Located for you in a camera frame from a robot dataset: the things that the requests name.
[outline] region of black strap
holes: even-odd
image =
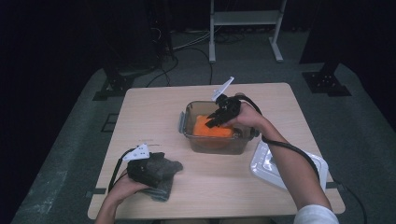
[[[133,151],[133,150],[134,150],[134,148],[131,148],[131,149],[127,150],[127,151],[119,158],[119,160],[117,161],[116,168],[114,168],[113,176],[111,176],[110,183],[108,184],[108,192],[110,192],[110,191],[113,189],[114,181],[116,180],[117,173],[119,172],[120,166],[121,166],[121,164],[122,164],[122,158],[123,158],[126,154],[128,154],[129,152],[131,152],[131,151]]]
[[[338,184],[335,182],[327,182],[326,189],[338,189]]]
[[[236,99],[238,99],[238,100],[244,100],[244,101],[248,102],[251,106],[253,106],[253,108],[259,114],[262,115],[262,112],[260,111],[259,107],[256,106],[256,104],[254,104],[253,101],[250,100],[250,98],[248,98],[246,95],[235,95],[234,97]],[[308,161],[308,163],[311,165],[312,169],[314,170],[315,174],[317,175],[318,180],[320,181],[320,177],[319,177],[317,166],[314,164],[312,159],[305,152],[303,152],[301,149],[299,149],[299,148],[297,148],[294,145],[289,144],[289,143],[277,142],[277,141],[269,140],[269,139],[265,138],[264,135],[262,135],[262,141],[264,143],[266,143],[266,144],[269,144],[269,145],[273,145],[273,146],[277,146],[277,147],[284,147],[284,148],[290,149],[292,151],[297,152],[301,156],[303,156]]]

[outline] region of person's right hand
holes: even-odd
[[[261,114],[259,114],[251,105],[243,102],[241,104],[239,115],[236,118],[224,123],[223,126],[230,126],[235,123],[239,123],[248,127],[257,128],[257,125],[260,123],[261,119],[264,119]]]

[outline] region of black cable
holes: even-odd
[[[262,115],[262,112],[260,111],[259,107],[256,106],[256,104],[254,104],[253,101],[250,100],[250,98],[248,98],[246,95],[235,95],[234,97],[235,97],[236,99],[238,99],[238,100],[247,101],[250,105],[253,106],[253,108],[254,108],[259,114]],[[320,182],[320,176],[319,176],[319,172],[318,172],[317,166],[314,164],[314,162],[312,161],[312,159],[311,159],[305,152],[303,152],[301,149],[299,149],[299,148],[297,148],[297,147],[295,147],[294,145],[289,144],[289,143],[284,143],[284,142],[278,142],[278,141],[269,140],[269,139],[265,138],[263,134],[262,134],[262,141],[263,141],[264,143],[266,143],[266,144],[269,144],[269,145],[273,145],[273,146],[277,146],[277,147],[284,147],[284,148],[290,149],[290,150],[292,150],[292,151],[294,151],[294,152],[297,152],[297,153],[300,154],[301,156],[303,156],[303,157],[308,161],[308,163],[311,165],[312,169],[314,170],[315,174],[317,175],[318,181]]]
[[[343,183],[341,183],[340,181],[336,180],[336,179],[332,179],[336,184],[341,185],[344,189],[346,189],[358,202],[358,204],[361,206],[361,211],[363,213],[363,223],[367,224],[367,213],[366,213],[366,209],[363,205],[363,203],[361,202],[361,200],[359,199],[359,197],[347,186],[345,186]]]
[[[119,180],[123,177],[123,176],[125,176],[125,175],[128,175],[128,173],[125,173],[125,174],[123,174],[123,175],[120,175],[120,177],[116,180],[116,182],[114,182],[114,184],[113,184],[113,187],[117,184],[117,182],[119,182]]]
[[[207,62],[209,63],[209,67],[210,67],[209,85],[212,85],[212,79],[213,79],[213,66],[212,66],[212,63],[210,63],[210,61],[209,61],[209,57],[206,55],[206,53],[205,53],[203,50],[201,50],[201,49],[196,49],[196,48],[181,48],[181,49],[175,50],[175,52],[178,52],[178,51],[181,51],[181,50],[186,50],[186,49],[198,50],[198,51],[200,51],[201,53],[204,54],[204,56],[205,56],[206,59],[207,59]]]
[[[168,76],[167,72],[165,70],[163,70],[163,68],[161,68],[161,70],[164,72],[165,74],[165,78],[166,78],[166,86],[170,87],[171,86],[171,78]]]
[[[197,32],[181,31],[179,33],[176,33],[176,35],[177,34],[203,36],[207,34],[207,31],[197,31]]]
[[[129,152],[131,152],[133,150],[134,150],[134,148],[131,148],[131,149],[127,150],[126,152],[124,152],[124,154],[122,154],[122,156],[117,161],[116,168],[114,168],[113,176],[111,176],[110,183],[108,184],[108,192],[110,192],[113,189],[114,185],[117,183],[117,181],[119,181],[119,180],[117,180],[116,182],[114,182],[116,180],[116,175],[119,172],[120,166],[122,164],[122,158],[124,158],[124,156],[126,156],[126,154],[128,154]]]
[[[215,42],[216,44],[220,44],[220,45],[232,45],[245,39],[244,34],[240,34],[240,35],[242,37],[238,37],[237,35],[230,35],[230,34],[217,34],[215,37]]]
[[[147,84],[147,86],[146,86],[146,88],[155,80],[155,79],[157,79],[158,77],[161,77],[161,76],[163,76],[163,75],[166,75],[167,76],[167,73],[168,72],[170,72],[170,71],[172,71],[173,69],[175,69],[176,67],[177,67],[177,65],[178,65],[178,58],[175,56],[175,61],[176,61],[176,63],[175,63],[175,65],[172,67],[172,68],[170,68],[169,70],[167,70],[167,71],[163,71],[161,74],[159,74],[158,76],[156,76],[155,78],[153,78],[148,84]]]

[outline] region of white plastic lid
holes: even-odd
[[[123,161],[137,161],[149,158],[149,148],[146,143],[138,146],[133,151],[128,152],[123,158]]]
[[[230,86],[230,84],[233,82],[233,77],[230,77],[230,79],[228,81],[226,81],[222,86],[220,86],[220,88],[218,88],[217,90],[215,90],[213,92],[212,95],[212,101],[215,102],[218,97],[224,93],[225,89],[227,89],[228,86]]]
[[[320,186],[322,187],[323,191],[325,191],[327,173],[329,172],[329,166],[327,162],[321,157],[312,153],[306,151],[305,153],[317,166],[320,178]],[[277,170],[275,163],[272,161],[272,158],[273,156],[268,145],[263,141],[260,141],[260,143],[257,145],[256,152],[254,153],[253,160],[251,161],[250,170],[259,178],[277,185],[282,189],[286,189],[286,186],[283,183],[283,180],[280,177],[279,171]]]

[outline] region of floor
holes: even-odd
[[[318,71],[322,64],[299,64],[308,34],[280,33],[283,63],[277,63],[271,51],[271,33],[219,37],[213,64],[206,58],[207,42],[199,42],[177,51],[177,61],[165,58],[167,76],[161,69],[137,76],[132,88],[222,84],[229,77],[235,77],[233,83],[289,83],[332,177],[344,185],[340,192],[346,211],[338,215],[340,222],[363,223],[367,217],[367,223],[392,223],[396,219],[396,133],[357,76],[341,64],[335,75],[351,96],[329,97],[309,90],[302,73]],[[172,37],[177,47],[199,34]],[[109,114],[119,113],[123,100],[93,100],[105,81],[103,70],[92,74],[13,223],[93,223],[87,211],[111,139],[111,132],[103,132],[103,127]],[[292,223],[293,216],[272,219]]]

